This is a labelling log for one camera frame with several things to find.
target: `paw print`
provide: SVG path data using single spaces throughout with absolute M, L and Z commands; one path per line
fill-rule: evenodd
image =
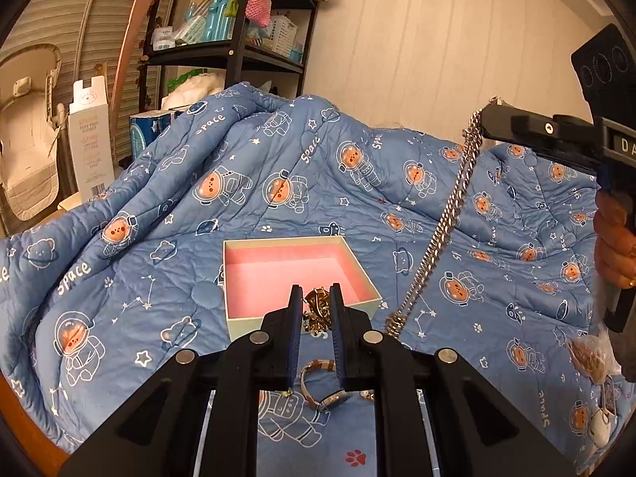
M 359 450 L 354 450 L 352 452 L 347 452 L 347 458 L 345 459 L 351 466 L 359 466 L 366 464 L 366 454 L 363 454 Z

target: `gold jewelry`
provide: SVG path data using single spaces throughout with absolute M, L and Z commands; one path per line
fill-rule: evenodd
M 309 305 L 309 310 L 303 312 L 304 331 L 317 336 L 331 330 L 329 292 L 324 287 L 314 289 L 304 297 L 304 300 Z
M 300 372 L 300 392 L 304 396 L 304 399 L 307 400 L 309 406 L 317 411 L 325 411 L 327 409 L 333 409 L 333 407 L 347 401 L 351 397 L 351 393 L 344 389 L 340 389 L 320 401 L 316 401 L 311 394 L 309 394 L 307 386 L 304 383 L 304 376 L 308 372 L 318 371 L 319 369 L 336 371 L 336 363 L 334 361 L 316 360 L 304 366 L 303 370 Z

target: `blanket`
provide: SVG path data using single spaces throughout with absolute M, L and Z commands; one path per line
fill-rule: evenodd
M 177 350 L 229 344 L 226 239 L 343 235 L 382 295 L 381 330 L 461 155 L 432 136 L 368 128 L 314 96 L 282 100 L 244 83 L 195 103 L 103 194 L 2 240 L 2 373 L 72 452 Z M 580 467 L 601 452 L 586 432 L 603 389 L 565 345 L 593 320 L 596 189 L 518 145 L 484 152 L 400 339 L 456 349 Z M 300 368 L 332 357 L 328 335 L 301 336 Z M 308 385 L 327 394 L 334 378 L 312 373 Z M 611 386 L 614 439 L 634 386 Z M 258 431 L 259 475 L 375 475 L 373 405 L 358 395 L 316 413 L 298 387 L 262 393 Z

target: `beige wallpaper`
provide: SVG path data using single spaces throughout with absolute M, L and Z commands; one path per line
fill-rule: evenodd
M 456 141 L 495 95 L 590 119 L 570 54 L 596 32 L 561 0 L 332 0 L 304 88 L 371 126 Z

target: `camera lens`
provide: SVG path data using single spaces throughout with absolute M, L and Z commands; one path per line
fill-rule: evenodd
M 619 72 L 625 73 L 627 69 L 630 67 L 629 62 L 627 60 L 627 55 L 622 51 L 622 48 L 619 46 L 615 46 L 612 49 L 612 60 L 618 68 Z
M 591 69 L 587 68 L 587 66 L 583 66 L 581 68 L 581 82 L 585 87 L 591 87 L 594 83 L 594 77 L 592 76 Z
M 603 84 L 607 84 L 612 80 L 612 66 L 610 65 L 607 57 L 603 54 L 597 54 L 594 56 L 594 71 L 596 72 L 599 81 Z

